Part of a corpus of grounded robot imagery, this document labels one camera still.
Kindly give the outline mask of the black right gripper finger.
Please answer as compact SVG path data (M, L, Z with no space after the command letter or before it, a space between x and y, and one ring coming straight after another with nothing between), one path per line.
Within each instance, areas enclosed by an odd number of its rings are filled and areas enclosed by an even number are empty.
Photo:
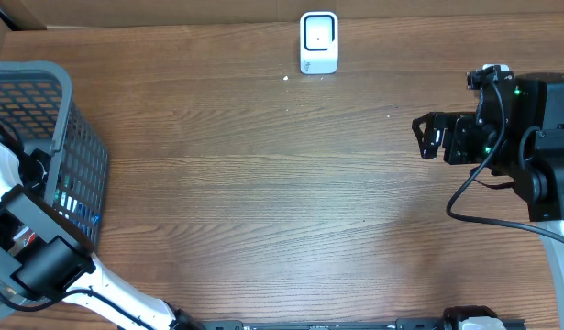
M412 122L414 133L429 133L450 127L459 118L458 113L429 112Z
M420 155L424 160L437 157L443 138L443 127L433 119L415 119L412 123Z

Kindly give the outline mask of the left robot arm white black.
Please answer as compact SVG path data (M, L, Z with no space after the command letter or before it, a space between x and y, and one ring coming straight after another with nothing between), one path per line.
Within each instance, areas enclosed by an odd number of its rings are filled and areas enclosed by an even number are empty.
M38 312L57 303L87 308L120 329L199 329L189 314L120 279L94 244L34 195L45 168L0 124L0 303Z

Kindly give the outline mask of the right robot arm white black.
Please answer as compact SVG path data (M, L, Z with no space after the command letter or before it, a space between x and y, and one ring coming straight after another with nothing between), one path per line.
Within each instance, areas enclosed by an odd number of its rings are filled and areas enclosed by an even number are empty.
M478 98L475 111L430 112L414 119L420 155L433 160L444 149L446 163L473 167L450 197L448 216L540 237L564 329L564 73L516 75L506 65L489 64L466 78ZM509 177L497 187L511 189L525 201L528 223L453 212L454 203L484 169Z

